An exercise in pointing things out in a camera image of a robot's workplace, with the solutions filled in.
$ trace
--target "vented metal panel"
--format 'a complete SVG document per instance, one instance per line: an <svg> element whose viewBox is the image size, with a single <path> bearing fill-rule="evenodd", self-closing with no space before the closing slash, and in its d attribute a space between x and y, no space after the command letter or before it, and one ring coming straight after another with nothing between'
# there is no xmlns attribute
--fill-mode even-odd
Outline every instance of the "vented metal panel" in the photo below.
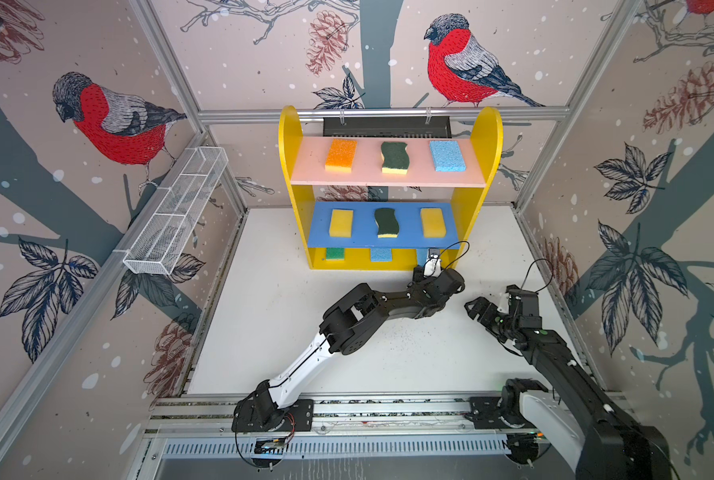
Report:
<svg viewBox="0 0 714 480"><path fill-rule="evenodd" d="M504 455L511 451L503 434L461 434L434 436L340 436L294 438L284 452L256 454L256 438L238 438L246 458L356 458L392 456L477 456ZM170 438L162 458L238 458L234 436L227 438Z"/></svg>

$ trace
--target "orange sponge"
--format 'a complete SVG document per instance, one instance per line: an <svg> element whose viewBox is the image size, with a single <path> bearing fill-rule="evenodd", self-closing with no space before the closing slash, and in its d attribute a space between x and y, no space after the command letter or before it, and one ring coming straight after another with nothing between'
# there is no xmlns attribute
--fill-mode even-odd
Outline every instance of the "orange sponge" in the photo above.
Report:
<svg viewBox="0 0 714 480"><path fill-rule="evenodd" d="M352 161L357 150L357 140L333 140L325 161L325 169L329 172L352 173Z"/></svg>

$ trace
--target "yellow shelf side panel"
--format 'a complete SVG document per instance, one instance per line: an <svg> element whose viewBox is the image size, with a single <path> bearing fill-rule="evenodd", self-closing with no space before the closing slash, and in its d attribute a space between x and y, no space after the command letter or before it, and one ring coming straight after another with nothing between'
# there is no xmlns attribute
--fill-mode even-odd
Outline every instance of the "yellow shelf side panel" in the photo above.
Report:
<svg viewBox="0 0 714 480"><path fill-rule="evenodd" d="M301 232L301 241L304 244L306 260L309 268L313 268L315 249L308 248L309 230L314 217L314 190L311 185L291 185L290 176L293 174L295 159L299 156L299 148L303 139L301 120L295 108L288 105L279 116L279 162L283 166L285 185L288 187L290 203L293 204L295 223Z"/></svg>
<svg viewBox="0 0 714 480"><path fill-rule="evenodd" d="M501 114L498 113L498 110L491 107L482 109L475 120L475 127L471 130L470 141L475 149L482 176L485 178L485 188L457 187L453 189L451 208L459 240L469 238L471 229L474 228L477 216L480 214L482 203L485 201L487 189L491 187L498 170L498 164L501 162L504 126L501 123Z"/></svg>

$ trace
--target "blue shelf board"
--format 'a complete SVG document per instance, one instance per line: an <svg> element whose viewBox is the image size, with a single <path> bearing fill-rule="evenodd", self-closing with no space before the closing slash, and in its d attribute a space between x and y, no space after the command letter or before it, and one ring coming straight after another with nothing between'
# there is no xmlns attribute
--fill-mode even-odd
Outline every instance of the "blue shelf board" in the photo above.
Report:
<svg viewBox="0 0 714 480"><path fill-rule="evenodd" d="M377 208L395 209L395 218L400 225L396 238L379 238L379 227L373 212ZM445 219L446 235L442 238L425 238L421 225L421 208L440 208ZM352 236L350 238L330 235L331 211L353 210ZM453 210L447 203L432 202L316 202L312 228L309 231L309 247L325 248L445 248L458 242Z"/></svg>

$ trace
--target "yellow shelf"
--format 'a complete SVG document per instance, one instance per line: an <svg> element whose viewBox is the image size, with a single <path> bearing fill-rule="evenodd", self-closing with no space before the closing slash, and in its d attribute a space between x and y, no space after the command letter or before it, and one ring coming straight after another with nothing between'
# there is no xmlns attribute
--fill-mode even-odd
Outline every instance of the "yellow shelf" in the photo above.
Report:
<svg viewBox="0 0 714 480"><path fill-rule="evenodd" d="M459 240L467 240L485 201L487 189L493 183L501 160L504 131L501 115L495 108L483 108L471 130L471 146L482 173L485 187L456 187L451 198L451 208ZM293 205L295 222L299 226L301 240L309 268L314 270L413 270L418 264L416 250L392 249L391 262L371 262L370 249L347 248L343 260L325 260L325 248L309 248L309 231L314 217L314 190L310 184L291 183L296 160L301 150L303 132L301 120L295 109L287 106L279 118L279 159L283 167L285 184ZM458 255L458 250L449 250L442 255L442 265L447 266Z"/></svg>

